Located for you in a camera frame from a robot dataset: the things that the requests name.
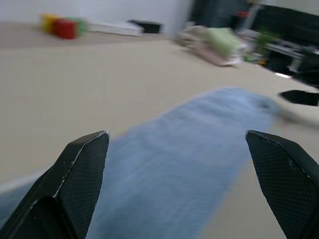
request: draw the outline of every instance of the yellow toy block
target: yellow toy block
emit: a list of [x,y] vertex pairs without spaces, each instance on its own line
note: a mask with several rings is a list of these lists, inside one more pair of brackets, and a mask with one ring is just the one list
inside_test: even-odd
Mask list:
[[44,13],[41,16],[41,24],[43,31],[47,33],[53,33],[53,22],[57,18],[60,18],[58,15],[50,14],[50,13]]

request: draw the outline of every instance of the blue cloth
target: blue cloth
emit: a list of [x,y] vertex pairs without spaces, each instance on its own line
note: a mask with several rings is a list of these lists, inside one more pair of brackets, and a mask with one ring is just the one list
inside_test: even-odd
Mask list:
[[86,238],[197,237],[251,159],[246,130],[267,131],[279,110],[268,98],[220,88],[113,140]]

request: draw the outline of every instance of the red toy block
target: red toy block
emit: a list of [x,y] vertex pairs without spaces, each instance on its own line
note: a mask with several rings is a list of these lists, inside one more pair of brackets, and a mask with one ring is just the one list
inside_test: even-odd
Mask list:
[[53,33],[63,39],[74,39],[76,23],[66,18],[58,18],[53,22]]

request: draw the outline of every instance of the green cloth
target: green cloth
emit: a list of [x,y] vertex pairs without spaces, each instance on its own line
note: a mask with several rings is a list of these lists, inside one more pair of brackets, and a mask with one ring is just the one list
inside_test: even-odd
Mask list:
[[239,54],[243,45],[230,28],[208,28],[204,36],[205,40],[224,58]]
[[76,17],[68,17],[67,19],[76,23],[76,36],[82,36],[87,31],[87,24],[84,19]]

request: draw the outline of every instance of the green toy block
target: green toy block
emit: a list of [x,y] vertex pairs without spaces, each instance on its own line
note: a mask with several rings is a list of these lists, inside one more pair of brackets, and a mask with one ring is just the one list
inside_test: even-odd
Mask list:
[[82,18],[68,17],[69,20],[76,23],[76,36],[82,36],[87,31],[87,23]]

